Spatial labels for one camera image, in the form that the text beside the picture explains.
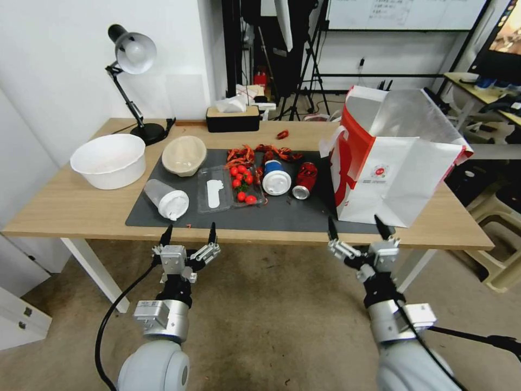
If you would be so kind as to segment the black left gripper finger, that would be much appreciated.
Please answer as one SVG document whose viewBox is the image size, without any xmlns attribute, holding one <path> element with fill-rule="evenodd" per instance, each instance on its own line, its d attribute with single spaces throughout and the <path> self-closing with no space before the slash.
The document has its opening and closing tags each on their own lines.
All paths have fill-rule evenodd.
<svg viewBox="0 0 521 391">
<path fill-rule="evenodd" d="M 190 256 L 191 266 L 206 266 L 220 254 L 215 222 L 211 224 L 208 242 Z"/>
<path fill-rule="evenodd" d="M 159 244 L 153 247 L 154 256 L 160 256 L 163 249 L 170 245 L 171 235 L 172 235 L 173 225 L 169 224 L 166 231 L 161 235 Z"/>
</svg>

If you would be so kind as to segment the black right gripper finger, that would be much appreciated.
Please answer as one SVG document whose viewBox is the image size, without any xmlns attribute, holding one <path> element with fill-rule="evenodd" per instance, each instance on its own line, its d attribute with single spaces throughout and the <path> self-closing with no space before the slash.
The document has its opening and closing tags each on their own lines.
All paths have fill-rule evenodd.
<svg viewBox="0 0 521 391">
<path fill-rule="evenodd" d="M 346 258 L 354 260 L 361 256 L 361 251 L 353 246 L 339 240 L 338 232 L 332 216 L 328 217 L 328 249 L 339 260 L 344 261 Z"/>
<path fill-rule="evenodd" d="M 386 243 L 391 244 L 393 247 L 399 247 L 400 239 L 396 238 L 389 226 L 387 226 L 377 215 L 374 216 L 377 230 L 382 238 L 382 240 Z"/>
</svg>

